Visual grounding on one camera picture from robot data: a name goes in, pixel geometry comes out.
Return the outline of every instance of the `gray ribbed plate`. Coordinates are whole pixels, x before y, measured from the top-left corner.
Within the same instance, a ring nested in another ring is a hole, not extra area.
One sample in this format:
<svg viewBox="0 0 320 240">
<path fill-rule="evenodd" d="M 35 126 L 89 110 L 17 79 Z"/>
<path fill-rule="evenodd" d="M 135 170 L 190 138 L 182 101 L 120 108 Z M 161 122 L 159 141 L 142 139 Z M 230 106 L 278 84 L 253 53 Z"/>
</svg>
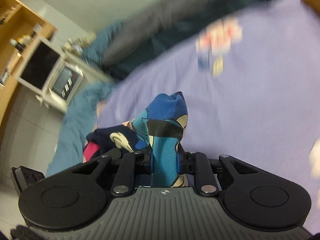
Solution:
<svg viewBox="0 0 320 240">
<path fill-rule="evenodd" d="M 48 240 L 165 239 L 165 240 L 306 240 L 303 228 L 260 232 L 230 218 L 215 198 L 200 197 L 191 187 L 138 188 L 126 198 L 116 198 L 92 224 L 75 231 L 45 232 L 31 228 Z"/>
</svg>

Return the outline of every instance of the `crosshair logo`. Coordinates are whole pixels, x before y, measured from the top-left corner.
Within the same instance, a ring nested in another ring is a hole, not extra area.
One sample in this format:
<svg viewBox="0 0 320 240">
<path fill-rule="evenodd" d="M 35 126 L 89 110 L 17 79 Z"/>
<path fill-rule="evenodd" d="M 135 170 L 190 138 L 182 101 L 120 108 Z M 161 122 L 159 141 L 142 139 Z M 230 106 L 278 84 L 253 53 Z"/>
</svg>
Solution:
<svg viewBox="0 0 320 240">
<path fill-rule="evenodd" d="M 167 189 L 164 189 L 164 190 L 161 190 L 160 193 L 163 194 L 163 195 L 168 195 L 171 191 L 167 190 Z"/>
</svg>

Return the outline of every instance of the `purple bed sheet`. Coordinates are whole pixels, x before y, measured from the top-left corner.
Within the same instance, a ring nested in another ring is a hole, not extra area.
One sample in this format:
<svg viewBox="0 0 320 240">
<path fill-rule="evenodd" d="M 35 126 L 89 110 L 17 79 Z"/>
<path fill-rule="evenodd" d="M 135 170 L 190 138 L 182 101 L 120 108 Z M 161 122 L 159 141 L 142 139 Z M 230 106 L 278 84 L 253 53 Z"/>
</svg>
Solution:
<svg viewBox="0 0 320 240">
<path fill-rule="evenodd" d="M 182 91 L 184 149 L 229 154 L 302 185 L 312 198 L 305 227 L 318 232 L 320 179 L 310 175 L 309 154 L 320 138 L 319 48 L 320 18 L 300 0 L 245 9 L 136 69 L 98 127 L 137 117 L 159 93 Z"/>
</svg>

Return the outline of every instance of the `wooden shelf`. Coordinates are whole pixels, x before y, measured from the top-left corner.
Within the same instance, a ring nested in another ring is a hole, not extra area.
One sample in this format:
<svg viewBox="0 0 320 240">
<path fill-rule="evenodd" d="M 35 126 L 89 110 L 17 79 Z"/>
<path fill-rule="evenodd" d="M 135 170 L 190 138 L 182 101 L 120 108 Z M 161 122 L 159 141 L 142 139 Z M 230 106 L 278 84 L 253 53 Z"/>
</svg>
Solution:
<svg viewBox="0 0 320 240">
<path fill-rule="evenodd" d="M 7 19 L 0 27 L 0 75 L 3 73 L 7 62 L 15 49 L 10 44 L 10 39 L 17 40 L 23 35 L 30 34 L 37 23 L 42 26 L 42 29 L 39 30 L 38 34 L 47 39 L 57 31 L 53 25 L 34 13 L 19 0 L 0 0 L 0 16 L 3 14 L 3 11 L 7 11 L 12 7 L 14 7 L 14 10 L 10 12 Z M 33 42 L 28 44 L 24 49 L 21 58 L 30 54 L 32 46 Z M 21 58 L 16 63 L 5 86 L 0 89 L 0 142 L 3 138 L 6 122 L 14 103 L 15 96 L 20 88 L 16 76 L 20 70 Z"/>
</svg>

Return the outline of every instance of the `metal screw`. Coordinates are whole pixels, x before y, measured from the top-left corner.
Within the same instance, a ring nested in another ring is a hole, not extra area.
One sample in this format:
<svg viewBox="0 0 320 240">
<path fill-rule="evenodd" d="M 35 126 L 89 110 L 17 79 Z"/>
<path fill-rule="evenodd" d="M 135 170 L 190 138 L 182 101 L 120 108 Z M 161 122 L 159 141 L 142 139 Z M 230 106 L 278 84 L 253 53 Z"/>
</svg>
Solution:
<svg viewBox="0 0 320 240">
<path fill-rule="evenodd" d="M 119 185 L 119 186 L 115 186 L 113 188 L 113 191 L 115 193 L 118 193 L 118 194 L 122 194 L 122 193 L 126 193 L 129 191 L 129 188 L 127 186 L 124 186 L 124 185 Z"/>
<path fill-rule="evenodd" d="M 201 191 L 204 193 L 213 193 L 217 190 L 217 188 L 213 185 L 204 185 L 201 187 Z"/>
</svg>

